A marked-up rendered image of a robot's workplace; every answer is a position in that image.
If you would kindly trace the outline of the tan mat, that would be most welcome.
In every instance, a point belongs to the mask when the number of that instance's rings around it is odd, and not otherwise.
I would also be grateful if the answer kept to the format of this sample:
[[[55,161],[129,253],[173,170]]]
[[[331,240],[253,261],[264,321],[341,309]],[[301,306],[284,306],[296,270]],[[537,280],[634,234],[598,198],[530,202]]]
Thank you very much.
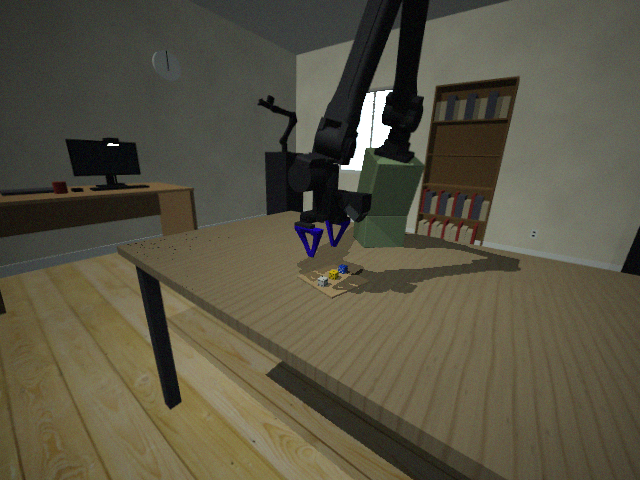
[[[312,272],[299,275],[297,277],[330,298],[337,297],[355,288],[358,288],[367,283],[370,283],[369,280],[363,277],[360,277],[348,270],[345,274],[339,273],[339,276],[336,280],[330,279],[329,272],[331,270],[338,271],[338,267],[339,266],[334,264],[328,267],[324,267]],[[321,287],[317,285],[318,278],[321,276],[328,278],[328,285],[326,285],[325,287]]]

